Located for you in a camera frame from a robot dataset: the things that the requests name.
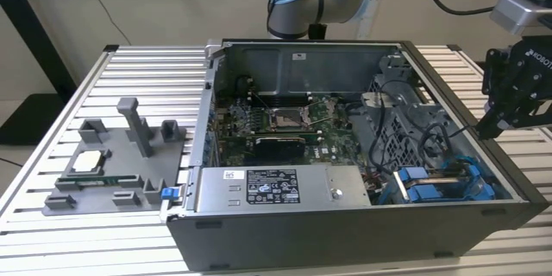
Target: metal panel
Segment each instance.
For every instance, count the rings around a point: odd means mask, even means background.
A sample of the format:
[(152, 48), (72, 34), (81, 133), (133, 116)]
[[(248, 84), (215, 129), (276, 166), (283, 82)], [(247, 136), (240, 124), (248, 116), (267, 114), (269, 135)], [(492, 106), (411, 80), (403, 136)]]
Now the metal panel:
[[(480, 94), (481, 71), (475, 63), (445, 46), (423, 46), (420, 51), (464, 104), (481, 115), (485, 96)], [(61, 128), (51, 133), (52, 140), (39, 145), (35, 159), (21, 169), (12, 187), (20, 187), (19, 192), (12, 199), (3, 196), (0, 200), (0, 203), (9, 201), (0, 218), (0, 273), (36, 275), (45, 273), (45, 269), (63, 275), (188, 272), (155, 212), (44, 217), (36, 208), (43, 205), (59, 177), (56, 172), (65, 168), (72, 148), (80, 141), (76, 128), (83, 118), (101, 117), (108, 125), (127, 126), (124, 119), (112, 113), (120, 96), (137, 96), (151, 125), (159, 124), (163, 118), (175, 118), (187, 126), (179, 181), (187, 180), (195, 118), (192, 110), (184, 108), (197, 108), (201, 87), (155, 86), (140, 81), (187, 77), (196, 80), (204, 74), (203, 55), (203, 47), (121, 47), (112, 55), (107, 70), (99, 68), (87, 77), (75, 104), (67, 110), (69, 118), (59, 121)], [(117, 86), (88, 89), (85, 84), (100, 77), (101, 81), (117, 79), (137, 83), (123, 87), (120, 82), (109, 81), (108, 84)], [(540, 129), (507, 131), (497, 141), (552, 201), (552, 143), (547, 133)], [(551, 275), (551, 249), (552, 208), (548, 208), (521, 229), (493, 233), (459, 259), (263, 271), (255, 275)]]

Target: sticker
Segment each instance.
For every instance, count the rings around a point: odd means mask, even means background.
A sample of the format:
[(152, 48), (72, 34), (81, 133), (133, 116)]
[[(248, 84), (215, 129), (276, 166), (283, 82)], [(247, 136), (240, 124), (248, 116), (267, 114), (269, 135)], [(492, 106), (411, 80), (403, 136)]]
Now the sticker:
[(97, 181), (77, 181), (77, 186), (81, 187), (96, 187), (96, 186), (104, 186), (105, 182), (103, 180)]
[(307, 53), (293, 53), (292, 60), (304, 61), (307, 59)]
[(299, 199), (297, 171), (295, 169), (259, 169), (248, 171), (249, 204), (296, 204)]
[(244, 179), (245, 171), (224, 171), (224, 179)]

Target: white wall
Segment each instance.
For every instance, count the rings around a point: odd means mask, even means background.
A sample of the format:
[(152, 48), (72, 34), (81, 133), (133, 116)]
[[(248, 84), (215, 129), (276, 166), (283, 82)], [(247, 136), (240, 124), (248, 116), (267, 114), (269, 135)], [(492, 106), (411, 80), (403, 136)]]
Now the white wall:
[(53, 92), (43, 69), (0, 8), (0, 101), (24, 100), (32, 93)]
[[(493, 6), (497, 0), (441, 0), (456, 10)], [(520, 37), (509, 35), (488, 18), (452, 16), (432, 0), (380, 0), (369, 39), (408, 39), (417, 44), (459, 44), (468, 55), (484, 60), (489, 48), (505, 47)]]
[[(83, 79), (107, 44), (125, 44), (97, 0), (29, 0), (60, 55)], [(133, 45), (203, 45), (208, 38), (267, 38), (267, 0), (103, 0)], [(328, 37), (355, 38), (357, 23)]]

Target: blue latch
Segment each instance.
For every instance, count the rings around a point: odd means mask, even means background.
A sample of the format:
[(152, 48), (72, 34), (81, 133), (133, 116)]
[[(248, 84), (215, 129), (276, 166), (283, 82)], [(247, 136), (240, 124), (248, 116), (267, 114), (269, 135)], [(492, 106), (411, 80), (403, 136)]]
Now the blue latch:
[(167, 187), (161, 190), (161, 200), (177, 200), (180, 197), (180, 189), (176, 187)]

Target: black stand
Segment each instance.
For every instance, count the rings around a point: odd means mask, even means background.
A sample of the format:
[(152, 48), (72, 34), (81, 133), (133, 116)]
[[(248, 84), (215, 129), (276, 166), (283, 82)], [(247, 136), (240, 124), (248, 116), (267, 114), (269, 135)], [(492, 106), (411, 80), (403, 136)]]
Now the black stand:
[(0, 144), (35, 145), (43, 139), (76, 86), (27, 0), (0, 0), (1, 8), (57, 94), (32, 94), (0, 127)]

